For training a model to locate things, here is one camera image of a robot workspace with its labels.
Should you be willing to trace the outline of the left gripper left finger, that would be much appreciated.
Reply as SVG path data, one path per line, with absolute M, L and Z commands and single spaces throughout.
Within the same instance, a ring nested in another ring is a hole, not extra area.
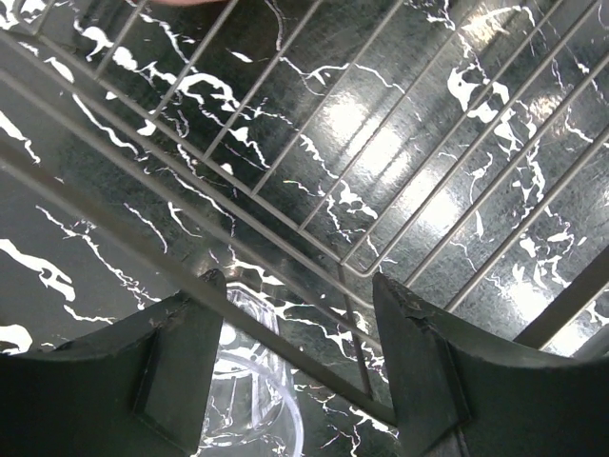
M 2 455 L 195 454 L 222 325 L 180 291 L 52 351 L 2 355 Z

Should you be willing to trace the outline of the clear drinking glass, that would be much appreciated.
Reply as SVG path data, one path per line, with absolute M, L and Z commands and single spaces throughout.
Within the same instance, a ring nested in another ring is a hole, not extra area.
M 199 456 L 300 456 L 302 413 L 288 363 L 223 323 Z

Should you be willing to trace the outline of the pink plastic cup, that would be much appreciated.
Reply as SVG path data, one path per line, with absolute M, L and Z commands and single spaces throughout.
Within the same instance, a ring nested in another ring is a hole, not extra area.
M 209 3 L 224 2 L 224 0 L 154 0 L 153 2 L 171 7 L 194 7 Z

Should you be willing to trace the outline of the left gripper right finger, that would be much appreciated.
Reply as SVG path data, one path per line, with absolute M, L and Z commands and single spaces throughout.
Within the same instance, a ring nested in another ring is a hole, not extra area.
M 608 361 L 507 341 L 376 274 L 373 305 L 406 456 L 604 456 Z

